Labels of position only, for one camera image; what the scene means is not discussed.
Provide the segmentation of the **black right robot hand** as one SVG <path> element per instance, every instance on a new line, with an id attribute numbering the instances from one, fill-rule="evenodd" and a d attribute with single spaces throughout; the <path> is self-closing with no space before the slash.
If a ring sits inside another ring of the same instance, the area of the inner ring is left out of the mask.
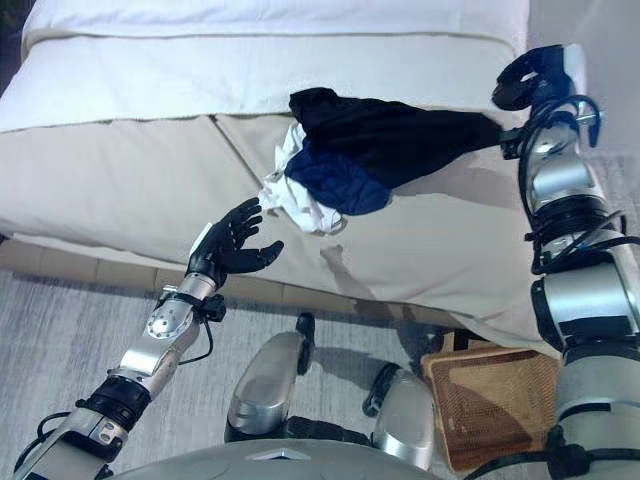
<path id="1" fill-rule="evenodd" d="M 534 48 L 500 73 L 492 102 L 501 110 L 536 109 L 547 102 L 587 93 L 586 55 L 578 44 Z"/>

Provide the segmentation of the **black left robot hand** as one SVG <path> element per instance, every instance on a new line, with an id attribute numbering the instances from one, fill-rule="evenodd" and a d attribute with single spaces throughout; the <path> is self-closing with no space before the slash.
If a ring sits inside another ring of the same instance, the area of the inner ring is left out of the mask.
<path id="1" fill-rule="evenodd" d="M 284 249 L 282 241 L 257 249 L 244 247 L 259 232 L 261 211 L 259 199 L 253 197 L 208 224 L 192 248 L 185 275 L 205 276 L 220 289 L 229 275 L 259 272 L 274 263 Z"/>

